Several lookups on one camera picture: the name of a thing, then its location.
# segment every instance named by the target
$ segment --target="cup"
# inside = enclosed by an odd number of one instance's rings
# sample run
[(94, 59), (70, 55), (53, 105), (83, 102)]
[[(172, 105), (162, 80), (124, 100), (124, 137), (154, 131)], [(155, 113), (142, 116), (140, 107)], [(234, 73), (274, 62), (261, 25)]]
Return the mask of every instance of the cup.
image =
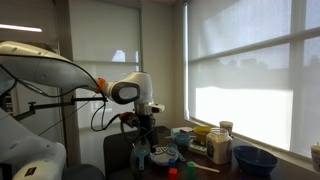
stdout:
[(311, 146), (311, 157), (313, 169), (320, 172), (320, 146)]
[(220, 128), (225, 129), (229, 132), (229, 136), (232, 137), (232, 127), (233, 123), (230, 121), (220, 121)]

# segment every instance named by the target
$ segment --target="bowl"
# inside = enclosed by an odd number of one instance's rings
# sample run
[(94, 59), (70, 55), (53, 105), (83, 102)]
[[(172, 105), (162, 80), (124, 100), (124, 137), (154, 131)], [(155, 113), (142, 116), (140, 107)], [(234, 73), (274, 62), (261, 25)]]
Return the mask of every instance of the bowl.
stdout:
[(168, 166), (170, 159), (174, 159), (174, 161), (178, 159), (178, 154), (173, 148), (156, 147), (156, 151), (149, 153), (149, 157), (152, 162), (159, 166)]
[(207, 134), (210, 133), (210, 126), (196, 126), (193, 128), (193, 132), (196, 135), (197, 139), (201, 142), (206, 142)]
[(278, 164), (277, 157), (253, 146), (236, 146), (233, 154), (241, 170), (257, 176), (268, 176)]
[(180, 134), (177, 134), (174, 139), (178, 145), (188, 146), (190, 142), (190, 135), (180, 133)]

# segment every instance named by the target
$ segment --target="plastic bottle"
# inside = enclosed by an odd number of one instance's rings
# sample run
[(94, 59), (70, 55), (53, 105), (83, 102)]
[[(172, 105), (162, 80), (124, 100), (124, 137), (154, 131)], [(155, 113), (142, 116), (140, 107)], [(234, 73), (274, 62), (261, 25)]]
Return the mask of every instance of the plastic bottle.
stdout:
[(207, 157), (215, 164), (231, 161), (232, 138), (225, 129), (212, 128), (206, 138)]

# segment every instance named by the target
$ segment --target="plate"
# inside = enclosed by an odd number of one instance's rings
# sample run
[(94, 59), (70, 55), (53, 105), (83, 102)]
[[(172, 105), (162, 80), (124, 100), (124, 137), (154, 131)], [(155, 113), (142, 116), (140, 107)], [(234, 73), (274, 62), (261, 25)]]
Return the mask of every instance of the plate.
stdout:
[(178, 153), (169, 147), (156, 147), (156, 151), (154, 153), (150, 152), (149, 157), (152, 162), (159, 166), (168, 166), (169, 159), (175, 161), (178, 159)]

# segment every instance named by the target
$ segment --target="cluttered table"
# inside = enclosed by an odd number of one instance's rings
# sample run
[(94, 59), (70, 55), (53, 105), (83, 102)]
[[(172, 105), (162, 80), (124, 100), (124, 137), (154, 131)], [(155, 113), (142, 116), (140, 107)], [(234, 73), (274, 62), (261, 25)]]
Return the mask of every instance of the cluttered table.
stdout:
[[(167, 144), (176, 143), (174, 139), (168, 138), (170, 136), (170, 130), (166, 127), (157, 127), (159, 145), (165, 147)], [(236, 137), (232, 140), (232, 147), (238, 145), (249, 145)], [(280, 173), (280, 167), (277, 165), (268, 176), (256, 176), (242, 171), (238, 167), (238, 163), (232, 154), (231, 162), (226, 164), (215, 164), (206, 155), (190, 151), (186, 146), (178, 146), (178, 151), (181, 153), (185, 159), (182, 162), (177, 159), (175, 162), (175, 168), (177, 169), (177, 179), (239, 179), (239, 180), (258, 180), (258, 179), (272, 179), (278, 180), (282, 179)], [(190, 177), (190, 172), (188, 172), (188, 162), (193, 161), (201, 166), (213, 168), (219, 170), (219, 172), (212, 172), (200, 168), (194, 168), (192, 177)], [(139, 170), (139, 158), (137, 158), (134, 153), (131, 155), (131, 169), (134, 173), (136, 179), (170, 179), (169, 178), (169, 167), (159, 166), (155, 164), (149, 156), (144, 158), (144, 169)]]

